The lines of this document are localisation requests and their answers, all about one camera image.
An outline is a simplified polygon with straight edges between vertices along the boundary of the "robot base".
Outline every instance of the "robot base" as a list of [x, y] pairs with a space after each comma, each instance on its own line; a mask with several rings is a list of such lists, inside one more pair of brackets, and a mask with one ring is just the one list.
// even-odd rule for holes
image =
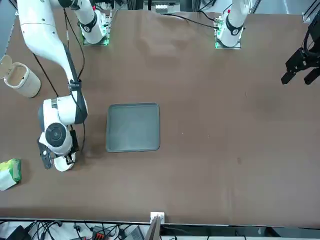
[[113, 19], [113, 10], [110, 10], [110, 14], [106, 15], [105, 13], [101, 13], [101, 21], [102, 21], [102, 31], [105, 34], [105, 37], [96, 44], [89, 43], [86, 38], [82, 35], [82, 43], [84, 46], [108, 46], [110, 43], [110, 31], [111, 31], [111, 23]]

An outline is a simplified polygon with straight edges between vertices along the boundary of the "cable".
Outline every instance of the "cable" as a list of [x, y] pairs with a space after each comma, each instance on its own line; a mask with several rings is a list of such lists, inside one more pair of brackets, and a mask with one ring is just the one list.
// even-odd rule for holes
[[[82, 49], [82, 46], [81, 46], [81, 44], [80, 44], [80, 42], [79, 42], [79, 39], [77, 38], [77, 35], [76, 35], [73, 27], [71, 26], [71, 23], [70, 23], [70, 20], [69, 20], [69, 18], [68, 18], [68, 15], [67, 15], [66, 11], [64, 11], [64, 16], [65, 16], [65, 19], [67, 20], [67, 22], [68, 22], [69, 25], [70, 25], [70, 28], [71, 28], [71, 30], [72, 30], [72, 32], [73, 32], [73, 35], [75, 36], [76, 41], [77, 41], [78, 44], [79, 44], [79, 47], [80, 47], [81, 53], [82, 53], [82, 58], [83, 58], [82, 68], [81, 68], [81, 71], [80, 71], [80, 73], [79, 73], [79, 75], [78, 75], [78, 77], [77, 77], [77, 78], [78, 78], [78, 81], [80, 81], [80, 76], [81, 76], [81, 74], [82, 74], [82, 72], [83, 72], [83, 70], [84, 70], [84, 68], [85, 68], [86, 58], [85, 58], [84, 50]], [[71, 96], [72, 96], [72, 99], [73, 99], [76, 107], [80, 110], [80, 114], [81, 114], [82, 117], [83, 117], [84, 115], [83, 115], [83, 113], [82, 113], [82, 111], [81, 111], [81, 108], [79, 107], [79, 105], [78, 105], [77, 101], [75, 100], [75, 97], [74, 97], [74, 95], [72, 94], [71, 91], [70, 91], [70, 94], [71, 94]], [[86, 124], [85, 124], [85, 122], [82, 123], [82, 127], [83, 127], [83, 141], [82, 141], [81, 152], [84, 150], [85, 143], [86, 143]]]
[[50, 232], [50, 227], [54, 224], [54, 222], [41, 222], [43, 228], [44, 228], [44, 231], [42, 234], [44, 234], [44, 238], [46, 238], [46, 233], [48, 233], [50, 235], [50, 238], [51, 240], [55, 240], [54, 237], [52, 236], [51, 232]]
[[102, 224], [102, 228], [103, 228], [103, 235], [106, 235], [104, 223], [101, 223], [101, 224]]
[[211, 18], [211, 17], [209, 17], [204, 11], [199, 11], [199, 13], [202, 13], [207, 19], [209, 19], [209, 20], [211, 20], [211, 21], [216, 21], [216, 18]]
[[44, 67], [41, 65], [41, 63], [40, 63], [39, 59], [37, 58], [37, 56], [36, 56], [34, 53], [32, 53], [32, 54], [33, 54], [33, 56], [34, 56], [35, 60], [37, 61], [37, 63], [39, 64], [40, 68], [42, 69], [42, 71], [43, 71], [43, 73], [44, 73], [44, 75], [45, 75], [46, 79], [48, 79], [49, 84], [51, 85], [51, 87], [52, 87], [53, 91], [55, 92], [56, 97], [58, 98], [58, 97], [59, 97], [59, 94], [57, 93], [57, 90], [55, 89], [55, 87], [54, 87], [54, 85], [52, 84], [52, 82], [51, 82], [50, 78], [48, 77], [48, 75], [47, 75], [46, 71], [44, 70]]
[[176, 231], [180, 231], [182, 233], [191, 235], [188, 231], [180, 229], [180, 228], [175, 228], [175, 227], [170, 227], [170, 226], [162, 226], [164, 229], [170, 229], [170, 230], [176, 230]]
[[206, 6], [208, 6], [210, 3], [212, 3], [212, 2], [216, 2], [216, 0], [211, 0], [211, 1], [209, 1], [206, 5], [204, 5], [201, 9], [199, 9], [199, 11], [198, 12], [200, 12], [202, 9], [204, 9]]
[[308, 29], [308, 30], [306, 31], [306, 34], [305, 34], [305, 37], [304, 37], [304, 40], [303, 40], [303, 49], [304, 49], [305, 53], [306, 53], [308, 56], [317, 58], [317, 57], [320, 56], [320, 53], [311, 52], [311, 51], [309, 51], [309, 49], [308, 49], [308, 47], [307, 47], [309, 35], [310, 35], [310, 30]]
[[151, 11], [152, 0], [148, 0], [148, 10]]
[[[77, 101], [75, 100], [75, 97], [74, 97], [74, 95], [72, 94], [72, 91], [70, 91], [70, 94], [71, 94], [71, 97], [72, 97], [72, 99], [73, 99], [76, 107], [79, 109], [80, 114], [81, 114], [82, 117], [83, 117], [83, 113], [82, 113], [82, 111], [81, 111], [81, 108], [79, 107]], [[81, 152], [84, 150], [85, 143], [86, 143], [86, 125], [85, 125], [85, 121], [83, 121], [82, 126], [83, 126], [83, 141], [82, 141]]]
[[14, 5], [14, 3], [13, 3], [11, 0], [9, 0], [9, 2], [12, 4], [12, 6], [14, 7], [14, 9], [18, 11], [16, 5]]
[[207, 25], [207, 24], [204, 24], [204, 23], [201, 23], [201, 22], [198, 22], [198, 21], [191, 20], [191, 19], [186, 18], [184, 16], [179, 16], [179, 15], [175, 15], [175, 14], [169, 14], [169, 16], [175, 16], [175, 17], [190, 21], [190, 22], [195, 23], [195, 24], [199, 24], [199, 25], [202, 25], [202, 26], [205, 26], [205, 27], [208, 27], [208, 28], [219, 30], [219, 28], [217, 26]]
[[63, 12], [64, 12], [64, 22], [65, 22], [65, 31], [66, 31], [66, 45], [69, 49], [69, 31], [68, 31], [68, 24], [67, 24], [67, 13], [65, 8], [63, 8]]
[[73, 32], [73, 35], [75, 36], [76, 41], [77, 41], [78, 44], [79, 44], [79, 47], [80, 47], [80, 50], [81, 50], [81, 53], [82, 53], [82, 60], [83, 60], [83, 62], [82, 62], [82, 68], [81, 68], [81, 70], [80, 70], [80, 72], [79, 72], [79, 75], [78, 75], [78, 77], [77, 77], [78, 80], [79, 80], [79, 79], [80, 79], [80, 76], [81, 76], [81, 74], [82, 74], [82, 72], [83, 72], [83, 70], [84, 70], [84, 68], [85, 68], [86, 57], [85, 57], [84, 50], [82, 49], [81, 43], [79, 42], [79, 39], [78, 39], [78, 37], [77, 37], [77, 35], [76, 35], [75, 31], [74, 31], [74, 28], [71, 26], [70, 20], [69, 20], [68, 15], [67, 15], [66, 12], [65, 12], [65, 18], [66, 18], [66, 20], [67, 20], [68, 23], [69, 23], [69, 26], [70, 26], [70, 28], [71, 28], [71, 30], [72, 30], [72, 32]]
[[89, 227], [88, 226], [88, 224], [86, 223], [86, 222], [83, 222], [84, 223], [84, 225], [91, 231], [91, 232], [93, 232], [94, 231], [94, 229], [93, 229], [93, 227]]
[[231, 7], [231, 5], [232, 5], [232, 3], [229, 6], [227, 6], [225, 10], [223, 10], [222, 15], [225, 13], [225, 11], [227, 11], [228, 8]]
[[96, 4], [96, 5], [94, 5], [95, 7], [97, 7], [98, 9], [100, 9], [100, 10], [104, 10], [101, 6], [99, 6], [98, 4]]
[[79, 239], [82, 239], [82, 237], [80, 236], [80, 234], [79, 234], [79, 232], [78, 232], [76, 223], [74, 222], [73, 224], [74, 224], [73, 228], [74, 228], [74, 230], [76, 231], [76, 234], [78, 234]]

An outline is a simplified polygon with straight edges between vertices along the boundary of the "brown table surface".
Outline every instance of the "brown table surface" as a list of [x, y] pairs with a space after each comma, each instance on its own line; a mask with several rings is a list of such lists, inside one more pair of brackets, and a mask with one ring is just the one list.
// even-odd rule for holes
[[[55, 14], [65, 42], [63, 12]], [[84, 153], [72, 170], [58, 172], [44, 168], [36, 143], [38, 107], [55, 95], [17, 19], [7, 53], [42, 87], [27, 99], [1, 84], [0, 156], [22, 159], [22, 182], [0, 193], [0, 215], [148, 222], [159, 211], [170, 223], [319, 226], [320, 82], [305, 85], [303, 72], [281, 84], [307, 25], [301, 16], [263, 14], [245, 25], [242, 50], [222, 50], [210, 28], [119, 11], [110, 45], [84, 47]], [[73, 36], [70, 49], [79, 70]], [[41, 62], [67, 95], [63, 70]], [[140, 102], [159, 104], [159, 150], [108, 153], [108, 107]], [[81, 144], [82, 126], [76, 130]]]

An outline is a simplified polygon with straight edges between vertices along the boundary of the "electrical cord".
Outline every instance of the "electrical cord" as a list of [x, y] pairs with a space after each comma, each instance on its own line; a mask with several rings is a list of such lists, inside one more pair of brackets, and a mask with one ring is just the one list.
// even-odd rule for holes
[[73, 32], [73, 35], [74, 35], [74, 37], [75, 37], [75, 39], [76, 39], [76, 41], [78, 42], [78, 44], [79, 44], [79, 47], [80, 47], [80, 50], [81, 50], [81, 53], [82, 53], [82, 60], [83, 60], [83, 62], [82, 62], [82, 68], [81, 68], [81, 70], [80, 70], [80, 72], [79, 72], [79, 75], [78, 75], [78, 80], [80, 79], [80, 76], [81, 76], [81, 74], [82, 74], [82, 72], [83, 72], [83, 70], [84, 70], [84, 68], [85, 68], [85, 64], [86, 64], [86, 57], [85, 57], [85, 53], [84, 53], [84, 50], [82, 49], [82, 46], [81, 46], [81, 43], [80, 43], [80, 41], [79, 41], [79, 39], [78, 39], [78, 37], [77, 37], [77, 35], [76, 35], [76, 33], [75, 33], [75, 31], [74, 31], [74, 28], [72, 27], [72, 25], [71, 25], [71, 23], [70, 23], [70, 20], [69, 20], [69, 17], [68, 17], [68, 15], [67, 15], [67, 13], [65, 12], [65, 18], [66, 18], [66, 20], [68, 21], [68, 23], [69, 23], [69, 26], [70, 26], [70, 28], [71, 28], [71, 30], [72, 30], [72, 32]]
[[94, 231], [94, 228], [93, 227], [89, 227], [88, 224], [86, 222], [83, 222], [84, 225], [91, 231], [93, 232]]
[[[85, 57], [85, 54], [84, 54], [84, 50], [82, 49], [82, 46], [81, 46], [81, 44], [80, 44], [80, 42], [79, 42], [79, 39], [77, 38], [77, 35], [76, 35], [76, 33], [75, 33], [75, 31], [74, 31], [71, 23], [70, 23], [70, 20], [69, 20], [69, 18], [68, 18], [68, 15], [67, 15], [66, 11], [64, 11], [64, 16], [65, 16], [65, 19], [67, 20], [67, 22], [69, 23], [69, 26], [70, 26], [70, 28], [71, 28], [71, 30], [72, 30], [72, 32], [73, 32], [73, 35], [75, 36], [75, 39], [76, 39], [76, 41], [78, 42], [79, 47], [80, 47], [80, 49], [81, 49], [83, 62], [82, 62], [81, 71], [80, 71], [79, 75], [77, 76], [78, 81], [81, 81], [81, 80], [80, 80], [80, 76], [81, 76], [81, 74], [82, 74], [82, 72], [83, 72], [83, 70], [84, 70], [84, 68], [85, 68], [86, 57]], [[78, 105], [77, 101], [75, 100], [75, 97], [74, 97], [74, 95], [72, 94], [71, 91], [70, 91], [70, 95], [71, 95], [71, 97], [72, 97], [72, 99], [73, 99], [76, 107], [79, 109], [80, 114], [81, 114], [82, 117], [83, 117], [83, 116], [84, 116], [84, 115], [83, 115], [83, 112], [81, 111], [81, 108], [79, 107], [79, 105]], [[83, 152], [84, 147], [85, 147], [85, 143], [86, 143], [86, 124], [85, 124], [84, 121], [83, 121], [83, 123], [82, 123], [82, 126], [83, 126], [83, 141], [82, 141], [81, 152]]]
[[9, 2], [12, 4], [12, 6], [14, 7], [14, 9], [18, 11], [16, 5], [15, 5], [11, 0], [9, 0]]
[[69, 49], [69, 31], [68, 31], [68, 24], [67, 24], [67, 12], [65, 8], [63, 8], [63, 12], [64, 12], [64, 22], [65, 22], [65, 31], [66, 31], [66, 46]]
[[235, 235], [239, 237], [244, 237], [244, 240], [247, 240], [247, 237], [245, 235], [239, 235], [237, 230], [235, 230]]
[[209, 19], [209, 20], [211, 20], [211, 21], [216, 21], [216, 18], [211, 18], [211, 17], [209, 17], [204, 11], [199, 11], [199, 13], [202, 13], [207, 19]]
[[305, 53], [306, 53], [308, 56], [315, 57], [315, 58], [320, 57], [320, 53], [315, 53], [315, 52], [309, 51], [309, 49], [308, 49], [308, 47], [307, 47], [309, 35], [310, 35], [310, 30], [308, 29], [308, 30], [306, 31], [305, 36], [304, 36], [303, 49], [304, 49]]
[[55, 89], [55, 87], [54, 87], [54, 85], [52, 84], [52, 82], [51, 82], [50, 78], [48, 77], [48, 75], [47, 75], [47, 73], [46, 73], [46, 71], [45, 71], [44, 67], [43, 67], [43, 66], [42, 66], [42, 64], [40, 63], [40, 61], [39, 61], [38, 57], [37, 57], [34, 53], [32, 53], [32, 54], [33, 54], [33, 56], [34, 56], [34, 58], [35, 58], [36, 62], [39, 64], [40, 68], [42, 69], [42, 71], [43, 71], [43, 73], [44, 73], [44, 75], [45, 75], [46, 79], [48, 80], [48, 82], [49, 82], [49, 84], [50, 84], [51, 88], [53, 89], [53, 91], [54, 91], [54, 93], [55, 93], [56, 97], [58, 98], [58, 97], [59, 97], [59, 94], [57, 93], [57, 90]]
[[211, 4], [212, 2], [216, 2], [217, 0], [211, 0], [209, 1], [206, 5], [204, 5], [202, 8], [200, 8], [200, 10], [198, 12], [200, 12], [201, 10], [205, 9], [209, 4]]
[[74, 222], [74, 230], [76, 231], [76, 234], [78, 234], [78, 237], [79, 237], [79, 239], [82, 239], [82, 237], [80, 236], [80, 234], [79, 234], [79, 232], [78, 232], [78, 228], [77, 228], [77, 225], [76, 225], [76, 223]]
[[[73, 99], [76, 107], [79, 109], [80, 114], [83, 116], [82, 110], [81, 110], [81, 108], [79, 107], [77, 101], [75, 100], [75, 97], [74, 97], [74, 95], [72, 94], [72, 91], [70, 91], [70, 95], [71, 95], [71, 97], [72, 97], [72, 99]], [[84, 150], [85, 143], [86, 143], [86, 124], [85, 124], [85, 121], [83, 121], [82, 126], [83, 126], [83, 140], [82, 140], [81, 152]]]
[[227, 7], [225, 8], [225, 10], [223, 10], [222, 15], [225, 13], [225, 11], [227, 11], [228, 8], [231, 7], [231, 5], [232, 5], [232, 3], [231, 3], [229, 6], [227, 6]]
[[175, 228], [175, 227], [170, 227], [170, 226], [162, 226], [164, 229], [169, 229], [169, 230], [175, 230], [175, 231], [180, 231], [182, 233], [191, 235], [188, 231], [180, 229], [180, 228]]
[[102, 228], [103, 228], [103, 235], [106, 235], [104, 223], [101, 223], [101, 224], [102, 224]]
[[48, 233], [50, 235], [51, 240], [55, 240], [54, 237], [52, 236], [51, 232], [50, 232], [50, 227], [54, 224], [53, 222], [41, 222], [42, 226], [44, 227], [44, 231], [43, 231], [43, 235], [44, 238], [46, 238], [46, 233]]
[[198, 22], [198, 21], [194, 21], [194, 20], [191, 20], [191, 19], [189, 19], [187, 17], [184, 17], [184, 16], [179, 16], [179, 15], [175, 15], [175, 14], [169, 14], [169, 16], [175, 16], [175, 17], [187, 20], [187, 21], [195, 23], [195, 24], [199, 24], [199, 25], [202, 25], [202, 26], [205, 26], [205, 27], [208, 27], [208, 28], [219, 30], [219, 28], [217, 26], [211, 26], [211, 25], [204, 24], [204, 23], [201, 23], [201, 22]]

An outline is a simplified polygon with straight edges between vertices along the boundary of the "gray tray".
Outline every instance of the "gray tray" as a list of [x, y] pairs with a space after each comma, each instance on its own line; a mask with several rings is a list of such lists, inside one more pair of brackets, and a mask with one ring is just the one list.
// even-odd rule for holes
[[108, 152], [155, 151], [159, 146], [158, 104], [128, 103], [109, 107], [106, 122]]

